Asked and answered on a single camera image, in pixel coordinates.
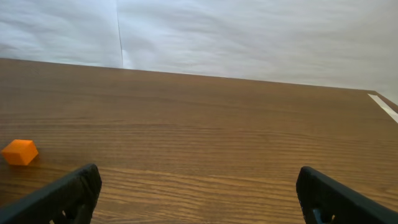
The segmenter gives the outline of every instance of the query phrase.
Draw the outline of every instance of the wooden table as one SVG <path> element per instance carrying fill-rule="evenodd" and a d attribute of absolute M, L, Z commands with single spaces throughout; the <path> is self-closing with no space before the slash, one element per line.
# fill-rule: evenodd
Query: wooden table
<path fill-rule="evenodd" d="M 372 91 L 0 60 L 0 205 L 95 163 L 92 223 L 304 223 L 312 166 L 398 210 L 398 124 Z"/>

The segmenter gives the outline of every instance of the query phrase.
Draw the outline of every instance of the small orange box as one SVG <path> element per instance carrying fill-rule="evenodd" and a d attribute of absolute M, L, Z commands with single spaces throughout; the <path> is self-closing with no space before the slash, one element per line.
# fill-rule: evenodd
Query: small orange box
<path fill-rule="evenodd" d="M 2 151 L 2 156 L 10 165 L 26 166 L 38 155 L 32 140 L 13 140 Z"/>

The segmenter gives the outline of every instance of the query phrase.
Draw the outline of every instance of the white wall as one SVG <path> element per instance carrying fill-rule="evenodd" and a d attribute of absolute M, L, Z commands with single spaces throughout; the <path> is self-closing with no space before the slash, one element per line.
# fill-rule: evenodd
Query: white wall
<path fill-rule="evenodd" d="M 41 1 L 38 7 L 43 8 L 46 0 Z M 396 1 L 101 2 L 104 9 L 98 5 L 81 8 L 78 18 L 72 20 L 84 21 L 88 26 L 93 24 L 95 34 L 86 32 L 76 38 L 91 46 L 94 46 L 92 38 L 87 36 L 101 40 L 89 50 L 102 57 L 86 58 L 89 57 L 85 55 L 86 49 L 75 52 L 81 55 L 80 61 L 65 61 L 71 52 L 49 54 L 50 59 L 41 57 L 53 50 L 50 46 L 36 54 L 38 60 L 90 62 L 90 65 L 91 60 L 96 60 L 96 65 L 117 67 L 117 62 L 109 65 L 111 57 L 120 60 L 120 67 L 124 68 L 377 90 L 398 103 Z M 114 3 L 117 3 L 117 17 L 111 12 L 116 11 Z M 21 24 L 4 22 L 3 9 L 0 8 L 0 32 L 18 29 Z M 72 9 L 63 6 L 62 10 Z M 85 14 L 85 10 L 96 13 Z M 24 13 L 14 13 L 14 20 Z M 41 9 L 35 13 L 39 17 L 48 12 Z M 101 20 L 90 19 L 93 15 L 100 16 Z M 61 16 L 67 21 L 73 14 Z M 59 37 L 68 33 L 59 27 L 58 31 Z M 121 39 L 122 52 L 115 36 Z M 22 50 L 4 51 L 4 46 L 16 45 L 7 38 L 0 37 L 0 57 L 24 58 Z M 37 51 L 35 48 L 23 50 Z"/>

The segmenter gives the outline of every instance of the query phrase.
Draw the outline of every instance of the orange block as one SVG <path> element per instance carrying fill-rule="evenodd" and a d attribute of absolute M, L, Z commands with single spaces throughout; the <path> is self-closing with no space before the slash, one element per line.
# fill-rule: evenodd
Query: orange block
<path fill-rule="evenodd" d="M 20 166 L 29 164 L 38 153 L 32 140 L 19 139 L 13 140 L 1 151 L 8 164 Z"/>

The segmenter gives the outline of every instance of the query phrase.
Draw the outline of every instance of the cube side face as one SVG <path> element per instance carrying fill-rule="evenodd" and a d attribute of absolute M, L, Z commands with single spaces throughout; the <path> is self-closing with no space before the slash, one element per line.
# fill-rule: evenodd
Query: cube side face
<path fill-rule="evenodd" d="M 21 151 L 21 159 L 24 165 L 28 165 L 38 155 L 36 146 L 33 141 Z"/>
<path fill-rule="evenodd" d="M 17 152 L 1 152 L 1 154 L 10 165 L 19 165 L 19 166 L 25 165 L 25 162 L 22 159 L 21 154 Z"/>

